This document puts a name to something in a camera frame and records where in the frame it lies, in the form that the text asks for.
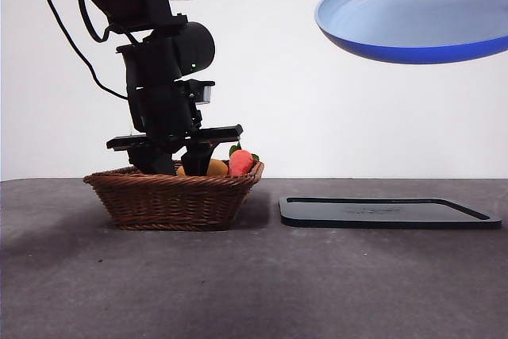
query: blue plate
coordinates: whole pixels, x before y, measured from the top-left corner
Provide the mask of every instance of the blue plate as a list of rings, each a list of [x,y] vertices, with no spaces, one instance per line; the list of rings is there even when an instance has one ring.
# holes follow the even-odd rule
[[[390,63],[449,63],[508,49],[508,0],[322,0],[315,17],[334,44]]]

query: wicker basket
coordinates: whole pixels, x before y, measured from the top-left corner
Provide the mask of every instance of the wicker basket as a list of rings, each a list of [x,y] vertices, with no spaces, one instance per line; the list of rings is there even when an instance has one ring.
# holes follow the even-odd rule
[[[129,167],[94,173],[83,182],[94,188],[117,229],[224,230],[263,169],[255,162],[247,175],[173,176]]]

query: table surface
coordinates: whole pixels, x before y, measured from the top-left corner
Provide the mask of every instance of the table surface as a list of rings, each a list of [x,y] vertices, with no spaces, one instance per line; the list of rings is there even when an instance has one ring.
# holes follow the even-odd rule
[[[292,228],[281,196],[447,198],[508,180],[263,179],[225,232],[117,231],[80,179],[2,183],[2,338],[508,338],[508,231]]]

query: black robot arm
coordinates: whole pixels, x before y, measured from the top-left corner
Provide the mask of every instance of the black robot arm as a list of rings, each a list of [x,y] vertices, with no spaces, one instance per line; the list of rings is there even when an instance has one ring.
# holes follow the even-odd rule
[[[109,31],[124,33],[131,44],[117,48],[124,57],[127,98],[134,127],[144,133],[116,137],[107,143],[126,150],[131,164],[148,174],[175,174],[172,154],[182,147],[188,175],[205,175],[213,150],[221,142],[238,141],[240,125],[200,129],[196,104],[208,101],[211,81],[180,80],[208,67],[215,54],[214,39],[201,24],[173,15],[168,0],[91,0],[108,19],[104,37],[94,31],[85,0],[79,8],[91,36],[99,42]],[[142,41],[133,32],[149,31]]]

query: black tray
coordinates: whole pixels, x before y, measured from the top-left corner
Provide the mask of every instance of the black tray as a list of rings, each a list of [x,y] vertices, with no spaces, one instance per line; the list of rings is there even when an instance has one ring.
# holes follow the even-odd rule
[[[330,228],[495,229],[501,220],[438,198],[279,200],[282,223]]]

